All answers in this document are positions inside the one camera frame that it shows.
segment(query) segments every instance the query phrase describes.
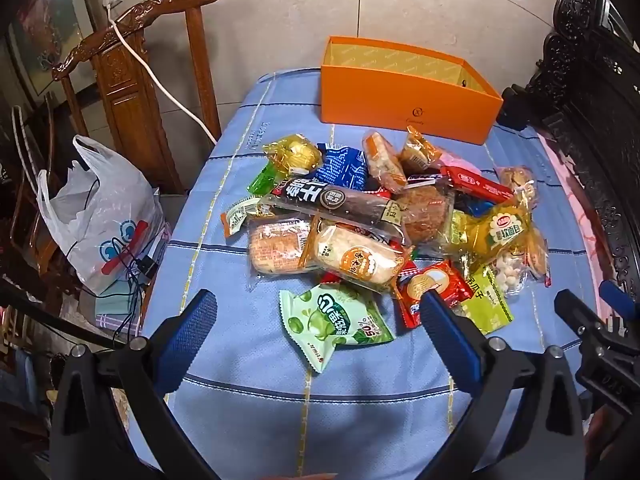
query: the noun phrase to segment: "metal screw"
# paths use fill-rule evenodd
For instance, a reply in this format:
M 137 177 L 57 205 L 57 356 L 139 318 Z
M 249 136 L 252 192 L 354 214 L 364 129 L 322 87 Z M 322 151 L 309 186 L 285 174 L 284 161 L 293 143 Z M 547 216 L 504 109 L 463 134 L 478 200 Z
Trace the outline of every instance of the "metal screw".
M 500 337 L 492 337 L 491 339 L 489 339 L 489 346 L 496 352 L 500 352 L 507 348 L 507 343 L 505 343 L 504 339 Z
M 556 345 L 551 345 L 549 348 L 546 349 L 546 351 L 549 352 L 556 359 L 559 359 L 564 355 L 564 352 L 562 351 L 562 349 Z
M 71 355 L 73 357 L 82 357 L 86 352 L 86 346 L 84 345 L 76 345 L 71 349 Z
M 129 343 L 132 350 L 142 350 L 146 346 L 146 337 L 135 337 Z

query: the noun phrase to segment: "open orange box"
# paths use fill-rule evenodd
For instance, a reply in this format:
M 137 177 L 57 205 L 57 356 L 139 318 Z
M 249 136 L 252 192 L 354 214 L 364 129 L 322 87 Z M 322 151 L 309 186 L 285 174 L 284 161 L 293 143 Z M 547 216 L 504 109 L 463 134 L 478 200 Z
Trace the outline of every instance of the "open orange box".
M 331 36 L 321 67 L 321 119 L 482 144 L 502 98 L 460 57 L 418 46 Z

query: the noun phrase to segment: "yellow-green snack package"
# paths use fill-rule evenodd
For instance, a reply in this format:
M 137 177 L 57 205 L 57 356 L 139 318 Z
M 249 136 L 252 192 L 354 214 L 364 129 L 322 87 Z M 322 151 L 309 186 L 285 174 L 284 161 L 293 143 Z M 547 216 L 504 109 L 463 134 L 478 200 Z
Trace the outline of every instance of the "yellow-green snack package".
M 513 321 L 509 305 L 504 301 L 504 295 L 489 267 L 481 267 L 466 282 L 474 291 L 474 296 L 455 306 L 453 311 L 456 314 L 468 317 L 483 334 Z
M 321 283 L 296 296 L 280 291 L 280 315 L 290 338 L 321 373 L 336 345 L 393 341 L 373 294 L 344 283 Z

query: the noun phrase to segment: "framed picture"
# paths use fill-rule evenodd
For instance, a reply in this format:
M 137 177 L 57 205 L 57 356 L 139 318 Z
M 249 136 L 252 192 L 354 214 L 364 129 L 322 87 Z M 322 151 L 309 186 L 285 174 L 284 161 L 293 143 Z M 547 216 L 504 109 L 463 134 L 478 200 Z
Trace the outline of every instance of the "framed picture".
M 66 100 L 51 69 L 63 61 L 83 38 L 94 32 L 85 0 L 26 0 L 9 26 L 6 40 L 24 91 L 36 104 L 51 91 Z M 71 73 L 76 92 L 95 82 L 89 62 Z

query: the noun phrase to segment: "cartoon eye on bag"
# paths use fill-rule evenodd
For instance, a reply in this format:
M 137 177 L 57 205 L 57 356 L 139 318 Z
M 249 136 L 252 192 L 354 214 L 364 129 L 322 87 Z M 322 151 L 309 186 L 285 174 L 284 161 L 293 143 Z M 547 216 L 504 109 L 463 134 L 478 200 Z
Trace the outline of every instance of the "cartoon eye on bag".
M 128 244 L 133 240 L 133 233 L 136 232 L 136 224 L 132 220 L 125 220 L 120 224 L 120 237 L 122 241 Z
M 100 256 L 105 262 L 109 262 L 118 257 L 120 248 L 118 244 L 109 240 L 108 242 L 102 242 L 100 244 Z

